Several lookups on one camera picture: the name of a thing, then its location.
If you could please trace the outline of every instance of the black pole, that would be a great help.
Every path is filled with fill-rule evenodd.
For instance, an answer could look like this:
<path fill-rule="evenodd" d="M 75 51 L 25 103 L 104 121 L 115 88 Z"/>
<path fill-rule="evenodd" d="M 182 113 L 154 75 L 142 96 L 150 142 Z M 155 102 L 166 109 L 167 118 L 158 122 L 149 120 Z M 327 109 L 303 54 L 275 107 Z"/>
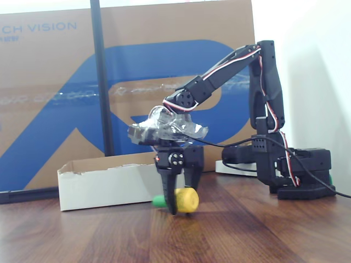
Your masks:
<path fill-rule="evenodd" d="M 95 58 L 97 61 L 100 111 L 103 126 L 105 156 L 113 156 L 115 154 L 115 151 L 112 133 L 109 87 L 107 84 L 106 74 L 104 36 L 103 27 L 101 24 L 100 0 L 90 0 L 90 9 L 92 12 Z"/>

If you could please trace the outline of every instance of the black cable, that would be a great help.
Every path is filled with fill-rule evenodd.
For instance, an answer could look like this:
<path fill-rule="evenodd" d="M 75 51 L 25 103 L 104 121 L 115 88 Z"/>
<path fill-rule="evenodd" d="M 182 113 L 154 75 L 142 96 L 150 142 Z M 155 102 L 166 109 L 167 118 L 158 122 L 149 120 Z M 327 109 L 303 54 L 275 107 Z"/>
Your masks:
<path fill-rule="evenodd" d="M 198 138 L 193 138 L 191 136 L 189 136 L 188 134 L 185 134 L 185 133 L 182 133 L 182 135 L 185 135 L 186 137 L 189 137 L 195 141 L 198 141 L 198 142 L 202 142 L 203 144 L 208 144 L 208 145 L 212 145 L 212 146 L 216 146 L 216 147 L 222 147 L 222 148 L 226 148 L 226 147 L 230 147 L 230 146 L 237 146 L 237 145 L 240 145 L 240 144 L 244 144 L 248 141 L 252 141 L 254 140 L 253 138 L 248 138 L 248 139 L 245 139 L 245 140 L 242 140 L 242 141 L 238 141 L 238 142 L 235 142 L 233 144 L 214 144 L 212 142 L 209 142 L 209 141 L 204 141 L 204 140 L 201 140 L 201 139 L 198 139 Z"/>
<path fill-rule="evenodd" d="M 222 160 L 222 163 L 224 166 L 227 166 L 228 168 L 231 169 L 235 169 L 235 170 L 239 170 L 239 171 L 250 171 L 252 173 L 257 173 L 257 170 L 251 170 L 251 169 L 246 169 L 246 168 L 241 168 L 241 167 L 236 167 L 236 166 L 231 166 L 228 163 L 226 163 L 225 161 Z"/>
<path fill-rule="evenodd" d="M 317 178 L 316 176 L 314 176 L 314 174 L 312 174 L 308 169 L 307 167 L 303 164 L 303 162 L 300 160 L 300 158 L 298 158 L 289 148 L 286 148 L 283 144 L 281 144 L 280 142 L 274 140 L 274 139 L 271 139 L 271 138 L 267 138 L 267 137 L 251 137 L 251 138 L 248 138 L 248 139 L 245 139 L 245 140 L 242 140 L 242 141 L 238 141 L 238 142 L 235 142 L 233 144 L 214 144 L 212 142 L 208 142 L 208 141 L 204 141 L 204 140 L 201 140 L 201 139 L 198 139 L 198 138 L 193 138 L 191 136 L 188 136 L 187 134 L 184 134 L 185 136 L 195 140 L 195 141 L 198 141 L 198 142 L 202 142 L 203 144 L 208 144 L 208 145 L 212 145 L 212 146 L 217 146 L 217 147 L 222 147 L 222 148 L 226 148 L 226 147 L 230 147 L 230 146 L 237 146 L 237 145 L 240 145 L 240 144 L 243 144 L 245 142 L 248 142 L 248 141 L 253 141 L 255 139 L 264 139 L 264 140 L 267 140 L 267 141 L 270 141 L 270 142 L 273 142 L 275 143 L 278 147 L 284 149 L 285 151 L 287 151 L 291 157 L 295 158 L 296 161 L 298 162 L 298 164 L 302 167 L 302 169 L 310 176 L 312 177 L 314 180 L 316 180 L 317 182 L 319 182 L 320 184 L 322 184 L 323 186 L 327 187 L 330 191 L 332 191 L 333 193 L 339 195 L 339 196 L 343 196 L 343 197 L 346 197 L 346 198 L 351 198 L 350 195 L 347 195 L 345 193 L 340 193 L 336 190 L 334 190 L 330 185 L 326 184 L 325 182 L 323 182 L 322 180 L 320 180 L 319 178 Z"/>

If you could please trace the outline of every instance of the open white box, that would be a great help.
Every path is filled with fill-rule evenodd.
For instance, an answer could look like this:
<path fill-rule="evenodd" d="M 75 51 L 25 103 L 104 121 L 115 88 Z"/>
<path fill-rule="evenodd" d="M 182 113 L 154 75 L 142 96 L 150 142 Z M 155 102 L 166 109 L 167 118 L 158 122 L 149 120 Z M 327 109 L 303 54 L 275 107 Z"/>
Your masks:
<path fill-rule="evenodd" d="M 61 211 L 149 202 L 162 195 L 161 176 L 155 165 L 123 165 L 127 159 L 128 155 L 112 156 L 64 165 L 58 170 Z M 181 174 L 177 188 L 184 185 Z"/>

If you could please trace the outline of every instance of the black robotic arm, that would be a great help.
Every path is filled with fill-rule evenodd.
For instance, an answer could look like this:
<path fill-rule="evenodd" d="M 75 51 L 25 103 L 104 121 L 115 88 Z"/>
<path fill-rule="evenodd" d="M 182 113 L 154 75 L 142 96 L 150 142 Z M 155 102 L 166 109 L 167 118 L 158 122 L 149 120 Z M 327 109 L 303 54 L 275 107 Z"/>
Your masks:
<path fill-rule="evenodd" d="M 271 193 L 278 193 L 279 199 L 315 199 L 335 195 L 325 186 L 308 178 L 300 166 L 290 160 L 290 155 L 273 142 L 287 148 L 285 135 L 280 131 L 285 124 L 284 103 L 273 41 L 261 41 L 233 51 L 205 74 L 193 78 L 166 97 L 163 105 L 175 114 L 187 114 L 246 66 L 250 71 L 250 122 L 257 135 L 253 136 L 252 145 L 225 148 L 223 161 L 234 164 L 256 163 L 257 178 L 269 186 Z M 176 214 L 176 176 L 184 170 L 186 187 L 197 189 L 203 170 L 203 148 L 183 148 L 174 141 L 136 139 L 139 132 L 130 126 L 129 137 L 138 144 L 160 146 L 155 158 L 156 168 L 162 177 L 168 208 L 172 214 Z M 331 157 L 328 150 L 292 150 L 316 177 L 331 184 Z M 281 176 L 276 176 L 276 169 Z"/>

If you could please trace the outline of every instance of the red and white wire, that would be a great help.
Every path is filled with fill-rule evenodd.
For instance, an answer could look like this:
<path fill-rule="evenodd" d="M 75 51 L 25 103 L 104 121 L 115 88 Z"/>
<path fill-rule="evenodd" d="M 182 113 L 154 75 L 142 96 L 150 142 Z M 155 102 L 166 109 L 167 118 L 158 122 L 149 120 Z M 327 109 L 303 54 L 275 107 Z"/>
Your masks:
<path fill-rule="evenodd" d="M 262 66 L 262 56 L 259 56 L 258 57 L 258 61 L 259 61 L 259 66 L 261 67 L 261 75 L 260 75 L 260 80 L 259 80 L 259 83 L 260 83 L 260 86 L 261 86 L 261 91 L 263 93 L 263 96 L 266 96 L 266 93 L 263 89 L 263 86 L 262 86 L 262 74 L 263 74 L 263 66 Z M 272 107 L 270 106 L 269 102 L 267 101 L 266 102 L 266 105 L 267 105 L 267 108 L 268 108 L 268 111 L 269 113 L 271 114 L 271 116 L 273 117 L 273 120 L 274 120 L 274 129 L 273 130 L 269 130 L 268 132 L 270 133 L 275 133 L 276 131 L 278 131 L 278 128 L 279 128 L 279 121 L 278 121 L 278 118 L 277 116 L 275 115 Z"/>
<path fill-rule="evenodd" d="M 168 101 L 168 100 L 163 100 L 163 102 L 162 102 L 164 105 L 166 105 L 166 106 L 168 106 L 168 109 L 169 110 L 172 110 L 172 108 L 176 108 L 177 110 L 181 110 L 181 111 L 184 111 L 184 112 L 190 112 L 190 111 L 192 111 L 193 109 L 195 109 L 197 106 L 198 106 L 198 104 L 199 103 L 197 103 L 197 101 L 195 102 L 195 105 L 193 106 L 193 107 L 191 107 L 191 108 L 185 108 L 185 107 L 181 107 L 181 106 L 179 106 L 179 105 L 177 105 L 177 104 L 174 104 L 174 103 L 172 103 L 172 102 L 170 102 L 170 101 Z"/>
<path fill-rule="evenodd" d="M 151 111 L 150 111 L 150 113 L 149 113 L 149 115 L 148 115 L 148 119 L 150 119 L 151 114 L 152 114 L 153 111 L 154 111 L 156 108 L 158 108 L 158 107 L 163 107 L 168 113 L 173 114 L 167 107 L 164 107 L 164 106 L 162 106 L 162 105 L 157 105 L 157 106 L 155 106 L 155 107 L 153 107 L 153 108 L 151 109 Z"/>
<path fill-rule="evenodd" d="M 255 49 L 253 52 L 250 52 L 250 53 L 248 53 L 247 55 L 242 56 L 241 58 L 237 58 L 237 59 L 233 59 L 233 60 L 227 61 L 226 63 L 223 63 L 223 64 L 219 65 L 218 67 L 216 67 L 216 68 L 214 68 L 213 70 L 211 70 L 209 73 L 205 74 L 205 75 L 202 77 L 202 79 L 203 79 L 203 80 L 206 80 L 206 79 L 209 78 L 212 74 L 216 73 L 218 70 L 221 70 L 222 68 L 227 67 L 228 65 L 230 65 L 230 64 L 232 64 L 232 63 L 235 63 L 235 62 L 237 62 L 237 61 L 247 59 L 247 58 L 249 58 L 250 56 L 254 55 L 255 53 L 259 52 L 260 50 L 261 50 L 261 48 L 258 46 L 257 49 Z"/>
<path fill-rule="evenodd" d="M 288 148 L 285 134 L 280 130 L 279 130 L 279 133 L 280 133 L 281 137 L 283 138 L 285 148 Z M 298 187 L 298 186 L 300 186 L 300 179 L 298 177 L 295 177 L 292 173 L 290 155 L 287 151 L 285 151 L 285 156 L 286 156 L 287 168 L 289 170 L 289 175 L 290 175 L 290 178 L 292 180 L 292 183 L 294 184 L 295 187 Z"/>
<path fill-rule="evenodd" d="M 262 81 L 262 74 L 263 74 L 262 56 L 258 57 L 258 61 L 259 61 L 259 66 L 261 67 L 261 76 L 260 76 L 261 91 L 263 93 L 263 96 L 266 96 L 266 93 L 265 93 L 265 91 L 263 89 L 263 85 L 262 85 L 262 82 L 263 82 Z M 279 131 L 281 137 L 283 138 L 283 142 L 284 142 L 285 148 L 288 148 L 285 134 L 282 131 L 279 130 L 279 120 L 278 120 L 277 116 L 275 115 L 275 113 L 274 113 L 274 111 L 273 111 L 273 109 L 270 106 L 268 101 L 266 102 L 266 105 L 267 105 L 269 113 L 271 114 L 271 116 L 273 117 L 273 120 L 274 120 L 274 129 L 273 130 L 269 130 L 268 132 L 274 133 L 274 132 Z M 298 186 L 300 186 L 300 179 L 298 177 L 295 177 L 293 172 L 292 172 L 290 155 L 289 155 L 289 153 L 287 151 L 285 151 L 285 156 L 286 156 L 287 168 L 288 168 L 289 175 L 290 175 L 290 178 L 292 180 L 292 183 L 294 184 L 295 187 L 298 187 Z"/>

